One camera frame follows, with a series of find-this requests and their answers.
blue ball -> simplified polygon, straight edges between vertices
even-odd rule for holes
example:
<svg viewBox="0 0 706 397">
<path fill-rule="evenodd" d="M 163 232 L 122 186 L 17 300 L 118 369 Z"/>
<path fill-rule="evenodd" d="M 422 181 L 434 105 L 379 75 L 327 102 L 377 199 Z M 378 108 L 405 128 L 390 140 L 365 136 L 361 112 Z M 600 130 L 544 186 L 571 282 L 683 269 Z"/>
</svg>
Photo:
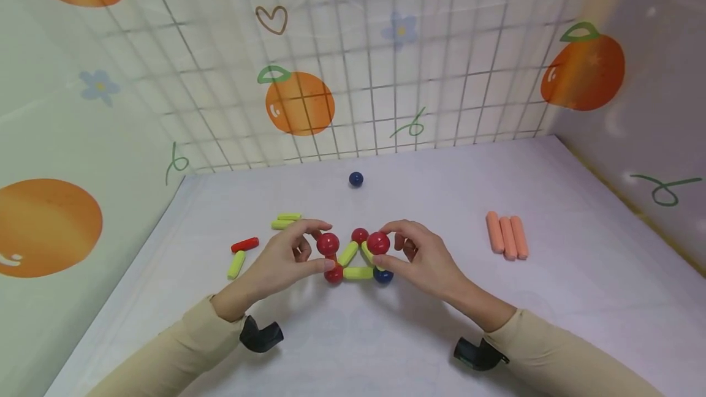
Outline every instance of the blue ball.
<svg viewBox="0 0 706 397">
<path fill-rule="evenodd" d="M 377 267 L 373 267 L 373 277 L 378 282 L 378 284 L 386 285 L 392 282 L 395 273 L 391 271 L 380 271 Z"/>
<path fill-rule="evenodd" d="M 363 174 L 360 172 L 351 173 L 348 177 L 348 183 L 351 183 L 353 187 L 360 187 L 363 185 Z"/>
</svg>

heart drawing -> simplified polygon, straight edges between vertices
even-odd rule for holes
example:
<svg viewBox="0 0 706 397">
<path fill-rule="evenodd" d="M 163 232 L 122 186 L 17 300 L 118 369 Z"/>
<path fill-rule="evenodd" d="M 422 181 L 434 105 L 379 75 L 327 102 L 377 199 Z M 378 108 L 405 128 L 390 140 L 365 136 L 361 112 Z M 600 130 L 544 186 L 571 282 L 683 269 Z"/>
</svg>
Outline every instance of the heart drawing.
<svg viewBox="0 0 706 397">
<path fill-rule="evenodd" d="M 282 14 L 283 16 L 280 17 L 280 22 L 276 22 L 277 17 Z M 257 20 L 260 21 L 260 24 L 265 27 L 266 30 L 270 31 L 272 34 L 277 34 L 278 36 L 284 34 L 284 30 L 287 29 L 287 21 L 289 19 L 289 13 L 287 12 L 287 8 L 283 6 L 276 6 L 273 10 L 272 13 L 268 12 L 265 10 L 263 7 L 256 7 L 255 8 L 255 16 L 257 16 Z"/>
</svg>

flower print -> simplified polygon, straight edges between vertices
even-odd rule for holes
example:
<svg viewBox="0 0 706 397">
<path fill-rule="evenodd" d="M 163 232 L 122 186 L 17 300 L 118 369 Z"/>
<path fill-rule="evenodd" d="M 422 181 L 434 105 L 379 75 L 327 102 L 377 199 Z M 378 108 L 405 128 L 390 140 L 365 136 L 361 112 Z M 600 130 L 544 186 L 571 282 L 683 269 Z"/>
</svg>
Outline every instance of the flower print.
<svg viewBox="0 0 706 397">
<path fill-rule="evenodd" d="M 405 43 L 417 41 L 417 17 L 402 17 L 398 12 L 390 16 L 390 26 L 382 30 L 382 38 L 392 40 L 395 50 L 400 52 Z"/>
<path fill-rule="evenodd" d="M 117 94 L 117 92 L 120 91 L 120 86 L 108 77 L 106 71 L 98 69 L 98 71 L 93 74 L 88 71 L 83 71 L 80 73 L 79 77 L 88 86 L 81 92 L 81 96 L 84 99 L 101 99 L 103 103 L 111 108 L 113 107 L 113 100 L 110 96 L 111 94 Z"/>
</svg>

black wrist mount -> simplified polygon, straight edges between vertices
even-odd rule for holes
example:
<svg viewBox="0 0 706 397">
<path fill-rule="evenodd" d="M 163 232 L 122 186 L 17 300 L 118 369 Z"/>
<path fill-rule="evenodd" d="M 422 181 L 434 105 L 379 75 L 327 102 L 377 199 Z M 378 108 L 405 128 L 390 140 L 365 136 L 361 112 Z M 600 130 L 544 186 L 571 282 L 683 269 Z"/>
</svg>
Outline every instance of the black wrist mount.
<svg viewBox="0 0 706 397">
<path fill-rule="evenodd" d="M 461 337 L 456 343 L 454 357 L 476 371 L 488 371 L 495 368 L 500 361 L 510 363 L 510 360 L 502 352 L 481 339 L 481 345 L 475 346 Z"/>
<path fill-rule="evenodd" d="M 250 351 L 268 352 L 283 340 L 284 334 L 277 322 L 270 323 L 265 328 L 260 329 L 252 316 L 245 318 L 243 331 L 240 333 L 240 342 Z"/>
</svg>

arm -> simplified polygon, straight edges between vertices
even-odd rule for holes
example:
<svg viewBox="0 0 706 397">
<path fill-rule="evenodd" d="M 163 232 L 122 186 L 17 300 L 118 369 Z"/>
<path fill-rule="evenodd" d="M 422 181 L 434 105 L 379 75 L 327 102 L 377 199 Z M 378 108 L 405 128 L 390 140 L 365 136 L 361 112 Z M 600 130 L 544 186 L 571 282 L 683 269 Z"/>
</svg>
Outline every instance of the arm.
<svg viewBox="0 0 706 397">
<path fill-rule="evenodd" d="M 649 383 L 618 360 L 528 310 L 512 307 L 468 280 L 443 240 L 418 222 L 394 221 L 395 249 L 408 262 L 380 255 L 373 261 L 469 317 L 484 338 L 507 358 L 510 370 L 551 396 L 661 397 Z"/>
<path fill-rule="evenodd" d="M 303 236 L 329 229 L 326 222 L 307 219 L 275 235 L 241 277 L 187 311 L 108 374 L 87 397 L 180 395 L 238 346 L 243 317 L 252 304 L 299 279 L 335 267 L 328 259 L 309 261 L 311 246 Z"/>
</svg>

